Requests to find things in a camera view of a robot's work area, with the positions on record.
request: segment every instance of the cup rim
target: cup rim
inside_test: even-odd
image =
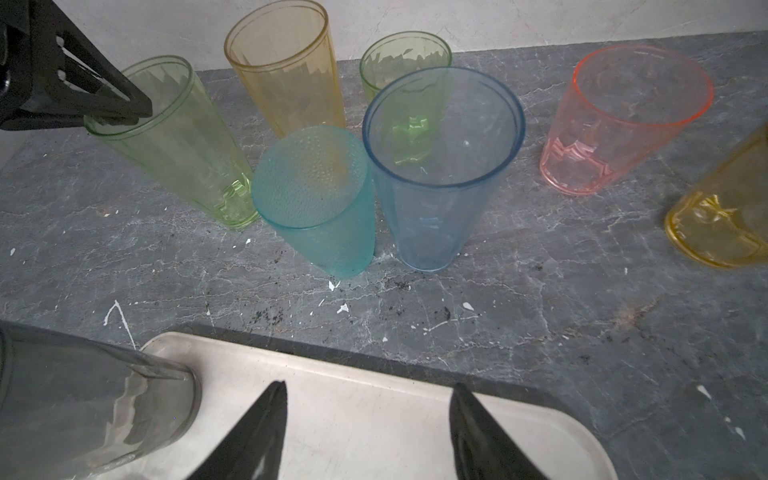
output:
[[[85,127],[85,130],[87,130],[88,133],[90,134],[93,134],[93,135],[96,135],[97,137],[102,137],[102,138],[133,137],[134,135],[140,134],[142,132],[149,130],[150,128],[153,128],[154,126],[164,121],[166,118],[169,118],[170,115],[173,114],[181,106],[181,104],[184,103],[184,100],[187,99],[190,92],[192,92],[192,85],[194,83],[195,73],[189,61],[187,61],[185,58],[182,58],[178,55],[159,55],[157,57],[147,58],[145,60],[138,61],[133,65],[131,65],[130,67],[125,68],[121,72],[125,77],[127,77],[130,74],[147,70],[148,68],[154,67],[156,65],[163,65],[163,64],[170,64],[170,63],[177,64],[177,65],[181,64],[187,67],[187,71],[188,71],[187,83],[181,88],[176,98],[172,100],[172,102],[169,103],[168,106],[166,106],[166,108],[163,109],[163,111],[152,115],[148,121],[146,121],[141,125],[137,125],[133,128],[128,128],[125,131],[119,131],[119,132],[114,132],[110,134],[96,131],[94,129],[94,118],[91,117],[90,115],[85,115],[83,117],[83,126]]]
[[[368,85],[369,87],[371,87],[371,88],[372,88],[374,91],[376,91],[376,92],[379,92],[379,91],[381,91],[382,89],[381,89],[381,88],[379,88],[379,87],[376,87],[374,84],[371,84],[371,82],[369,82],[369,81],[368,81],[368,79],[366,79],[366,76],[365,76],[365,75],[363,74],[363,72],[362,72],[362,63],[363,63],[363,61],[365,61],[366,57],[368,57],[368,53],[370,53],[370,52],[371,52],[371,51],[372,51],[374,48],[378,48],[378,47],[380,47],[380,46],[381,46],[381,43],[382,43],[383,41],[385,41],[385,40],[387,40],[387,39],[389,39],[389,38],[391,38],[391,37],[394,37],[394,36],[396,36],[396,35],[402,35],[402,34],[404,34],[404,33],[418,33],[418,34],[421,34],[421,35],[423,35],[423,36],[425,36],[425,37],[428,37],[428,38],[430,38],[431,40],[435,40],[435,43],[437,43],[437,44],[440,44],[440,45],[442,45],[443,47],[445,47],[445,51],[447,51],[447,52],[448,52],[448,64],[447,64],[447,65],[444,65],[444,66],[446,66],[446,67],[450,67],[450,66],[452,65],[452,63],[453,63],[453,52],[451,51],[451,47],[448,45],[448,42],[447,42],[447,41],[445,41],[445,40],[443,40],[442,38],[440,38],[438,35],[435,35],[435,34],[433,34],[433,33],[429,33],[428,31],[422,31],[422,30],[405,30],[405,31],[398,31],[398,32],[396,32],[396,33],[392,33],[392,34],[390,34],[390,35],[387,35],[386,37],[381,37],[379,40],[376,40],[376,41],[374,41],[374,42],[371,44],[371,46],[369,46],[369,47],[366,49],[366,52],[365,52],[364,54],[362,54],[362,57],[360,58],[360,62],[359,62],[359,64],[358,64],[358,70],[359,70],[359,72],[360,72],[360,78],[362,79],[362,82],[363,82],[364,84]]]
[[[629,120],[623,120],[623,119],[621,119],[619,117],[615,117],[614,115],[611,115],[611,114],[607,113],[606,111],[601,110],[595,104],[593,104],[591,101],[589,101],[587,99],[586,95],[584,95],[581,92],[581,89],[579,88],[578,82],[577,82],[579,71],[584,67],[584,64],[587,62],[587,60],[591,59],[592,57],[594,57],[596,55],[602,55],[606,51],[617,50],[617,49],[634,49],[634,48],[646,48],[646,49],[649,49],[649,50],[656,50],[656,51],[663,52],[665,55],[668,55],[668,56],[671,56],[671,57],[676,57],[676,58],[684,61],[685,63],[689,64],[694,69],[698,70],[699,73],[701,74],[701,77],[704,79],[704,83],[707,85],[707,101],[704,102],[703,107],[699,111],[697,111],[695,114],[691,115],[688,118],[684,118],[683,120],[671,122],[671,123],[668,123],[668,124],[645,124],[645,123],[640,123],[640,122],[633,122],[633,121],[629,121]],[[675,51],[675,50],[667,50],[666,48],[660,48],[660,47],[655,47],[653,45],[643,45],[643,44],[637,44],[637,43],[622,44],[622,45],[611,45],[609,47],[604,47],[604,48],[600,48],[598,50],[593,51],[592,53],[590,53],[586,57],[582,58],[578,62],[578,64],[576,65],[576,68],[574,68],[574,74],[573,74],[573,77],[571,78],[571,83],[573,84],[574,89],[576,90],[576,93],[578,94],[579,98],[588,107],[590,107],[590,108],[596,110],[597,112],[599,112],[600,114],[610,118],[612,121],[616,121],[616,122],[619,122],[619,123],[622,123],[622,124],[625,124],[625,125],[634,125],[634,126],[639,126],[639,127],[676,127],[676,126],[688,124],[691,121],[696,120],[698,117],[703,115],[704,112],[709,110],[710,106],[712,105],[712,102],[714,100],[714,95],[715,95],[714,86],[712,85],[712,81],[710,80],[710,76],[701,67],[701,65],[699,65],[699,63],[697,61],[695,61],[692,58],[689,58],[686,55],[683,55],[680,52]]]
[[[320,33],[315,37],[314,40],[310,42],[309,45],[299,50],[297,53],[286,57],[281,58],[278,61],[273,61],[270,63],[262,64],[262,65],[248,65],[239,63],[237,60],[233,59],[230,56],[230,49],[232,47],[232,44],[234,43],[235,37],[242,31],[245,25],[244,23],[251,23],[253,20],[255,20],[257,17],[260,17],[263,14],[263,10],[266,8],[290,8],[291,5],[283,5],[279,6],[278,4],[282,3],[293,3],[293,4],[308,4],[312,7],[315,7],[319,10],[319,13],[323,16],[323,28],[320,29]],[[309,53],[314,51],[318,45],[323,41],[323,37],[325,37],[328,34],[328,11],[325,7],[323,7],[320,3],[315,2],[314,0],[278,0],[277,2],[271,2],[266,5],[262,5],[256,10],[253,10],[248,15],[242,17],[240,20],[237,21],[237,23],[230,29],[230,32],[227,34],[227,37],[224,39],[224,56],[227,57],[227,60],[232,64],[233,67],[239,68],[244,71],[272,71],[276,70],[278,68],[282,68],[284,66],[290,65],[294,63],[295,61],[299,61],[302,58],[306,57]]]
[[[352,138],[354,141],[360,142],[360,140],[358,139],[358,137],[356,137],[355,135],[353,135],[353,134],[352,134],[350,131],[348,131],[346,128],[335,127],[335,126],[333,126],[333,125],[314,125],[314,126],[312,126],[312,127],[306,127],[306,128],[302,128],[302,129],[300,129],[300,130],[297,130],[297,131],[294,131],[294,132],[291,132],[291,133],[289,133],[289,134],[288,134],[288,135],[286,135],[285,137],[283,137],[283,138],[280,138],[280,139],[279,139],[279,140],[278,140],[278,141],[277,141],[275,144],[273,144],[273,145],[272,145],[272,147],[274,147],[275,145],[277,145],[278,143],[280,143],[281,141],[285,140],[286,138],[290,137],[290,136],[291,136],[291,135],[293,135],[293,134],[298,134],[299,132],[302,132],[302,131],[307,131],[307,130],[310,130],[310,129],[327,129],[327,128],[332,128],[333,130],[337,130],[337,131],[340,131],[340,133],[346,134],[348,137],[351,137],[351,138]],[[315,224],[315,225],[309,225],[309,226],[307,226],[307,227],[291,227],[291,226],[288,226],[288,225],[283,225],[282,223],[276,222],[276,221],[274,221],[274,220],[271,220],[270,218],[268,218],[267,216],[265,216],[265,215],[264,215],[264,214],[261,212],[261,210],[259,210],[259,207],[256,205],[256,201],[255,201],[255,199],[254,199],[253,205],[256,207],[256,211],[257,211],[257,212],[259,212],[259,215],[261,215],[261,217],[264,219],[264,221],[266,221],[266,222],[267,222],[269,225],[272,225],[273,227],[279,227],[279,228],[281,228],[281,229],[284,229],[284,230],[292,230],[292,231],[299,231],[299,230],[312,230],[312,229],[314,229],[314,228],[319,228],[319,227],[322,227],[322,226],[323,226],[323,225],[325,225],[326,223],[332,222],[332,221],[334,221],[335,219],[337,219],[337,218],[341,217],[343,214],[345,214],[345,213],[346,213],[346,212],[347,212],[347,211],[348,211],[350,208],[352,208],[352,205],[354,205],[354,204],[357,202],[357,200],[358,200],[358,199],[360,198],[360,196],[362,195],[363,191],[365,191],[365,189],[366,189],[366,183],[369,183],[369,182],[371,181],[371,167],[368,165],[368,162],[367,162],[367,161],[366,161],[366,162],[364,162],[364,163],[365,163],[365,165],[366,165],[366,177],[365,177],[365,179],[362,181],[362,185],[361,185],[361,187],[360,187],[360,190],[358,190],[357,194],[355,195],[355,198],[354,198],[354,199],[353,199],[351,202],[349,202],[349,205],[347,205],[346,207],[344,207],[344,209],[343,209],[343,210],[341,210],[339,213],[337,213],[337,214],[336,214],[336,215],[334,215],[333,217],[331,217],[331,218],[329,218],[328,220],[325,220],[325,221],[323,221],[323,222],[317,223],[317,224]],[[253,169],[253,176],[254,176],[254,177],[255,177],[255,176],[256,176],[256,174],[257,174],[257,173],[256,173],[256,169],[257,169],[258,167],[259,167],[259,166],[257,165],[257,166],[256,166],[256,168],[254,168],[254,169]]]
[[[473,75],[479,75],[481,77],[485,77],[488,80],[496,83],[497,86],[499,86],[501,90],[511,98],[512,103],[510,104],[509,102],[507,102],[507,105],[509,106],[510,110],[518,112],[518,115],[520,117],[520,128],[518,129],[517,137],[515,138],[515,141],[512,143],[512,146],[509,150],[509,154],[496,167],[485,172],[483,175],[480,175],[479,177],[473,178],[471,180],[459,182],[457,184],[445,184],[445,185],[426,184],[423,182],[417,182],[405,177],[401,177],[400,175],[391,171],[389,168],[385,167],[384,164],[382,164],[381,161],[378,158],[376,158],[376,155],[373,154],[373,151],[371,149],[371,145],[368,139],[368,132],[371,125],[371,116],[373,115],[374,110],[378,108],[378,105],[381,104],[381,102],[378,102],[379,97],[386,94],[386,92],[388,92],[389,90],[396,88],[412,75],[422,74],[423,72],[430,71],[430,70],[465,70],[470,72]],[[475,185],[478,185],[486,182],[487,180],[490,180],[491,178],[498,175],[502,170],[504,170],[512,162],[512,160],[515,159],[515,156],[520,151],[520,147],[522,147],[524,138],[525,138],[525,114],[523,112],[522,104],[518,100],[517,95],[512,93],[512,90],[510,90],[509,87],[502,84],[499,80],[497,80],[496,78],[493,78],[491,75],[484,74],[481,71],[477,71],[472,68],[466,68],[466,67],[452,67],[452,66],[451,67],[431,67],[431,68],[424,68],[423,70],[413,71],[409,74],[403,75],[402,77],[398,78],[391,84],[382,88],[382,90],[378,94],[376,94],[376,96],[373,98],[373,101],[371,101],[371,104],[368,106],[368,110],[366,110],[366,116],[362,120],[362,143],[365,146],[366,152],[368,153],[368,156],[370,157],[373,164],[377,168],[379,168],[382,172],[386,173],[387,175],[389,175],[390,177],[398,181],[403,182],[404,184],[412,185],[414,187],[425,188],[427,190],[464,190],[466,188],[474,187]]]

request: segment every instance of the blue plastic cup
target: blue plastic cup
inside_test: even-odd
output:
[[[362,123],[373,181],[400,259],[446,268],[520,150],[520,101],[468,68],[416,71],[385,87]]]
[[[373,258],[376,213],[368,156],[343,128],[293,132],[261,157],[251,185],[262,218],[332,276],[362,272]]]

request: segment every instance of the tray rim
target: tray rim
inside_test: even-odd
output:
[[[273,350],[261,349],[255,346],[243,345],[241,343],[227,342],[226,340],[212,339],[206,336],[198,336],[190,333],[183,332],[163,332],[154,336],[148,342],[146,342],[140,350],[151,355],[162,357],[161,353],[155,352],[159,350],[162,342],[174,342],[174,341],[187,341],[191,343],[210,343],[217,346],[222,346],[230,349],[242,349],[247,351],[250,355],[260,357],[260,361],[264,361],[271,364],[278,364],[281,366],[288,366],[290,368],[303,368],[308,372],[316,373],[323,376],[329,376],[341,380],[356,382],[363,385],[375,386],[378,388],[385,388],[392,391],[405,393],[408,395],[418,395],[424,398],[439,399],[441,396],[450,396],[451,388],[436,383],[423,382],[421,380],[408,379],[406,377],[389,375],[386,373],[376,372],[372,370],[360,369],[353,366],[340,365],[333,362],[324,362],[322,360],[316,360],[307,358],[305,356],[292,355],[290,353],[275,352]],[[360,376],[369,377],[370,379],[363,379]],[[607,470],[608,476],[611,480],[618,480],[616,469],[614,467],[611,458],[603,448],[603,445],[598,441],[594,434],[581,422],[567,413],[561,412],[557,409],[551,409],[544,406],[535,405],[532,403],[520,402],[518,400],[505,399],[502,397],[486,395],[483,393],[475,393],[475,395],[482,401],[483,405],[488,408],[489,406],[497,406],[500,409],[509,408],[512,406],[518,411],[528,410],[534,412],[538,417],[550,417],[554,418],[559,429],[563,429],[562,426],[568,427],[568,430],[564,433],[569,435],[577,435],[580,440],[585,440],[588,445],[585,446],[585,450],[590,452],[595,462],[600,462]]]

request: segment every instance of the green plastic cup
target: green plastic cup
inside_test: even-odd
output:
[[[437,35],[401,31],[371,45],[360,59],[362,90],[368,103],[403,75],[432,67],[450,67],[451,48]]]
[[[371,263],[376,241],[369,164],[360,140],[343,128],[304,128],[261,157],[253,202],[304,258],[332,276],[354,276]]]
[[[152,100],[152,116],[133,125],[85,117],[85,128],[227,227],[254,222],[253,170],[189,62],[154,57],[123,74]]]

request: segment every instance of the white wall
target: white wall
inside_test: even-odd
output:
[[[768,29],[768,0],[320,0],[336,57],[384,35],[425,30],[455,51]],[[119,68],[175,54],[229,68],[230,28],[267,0],[56,0]]]

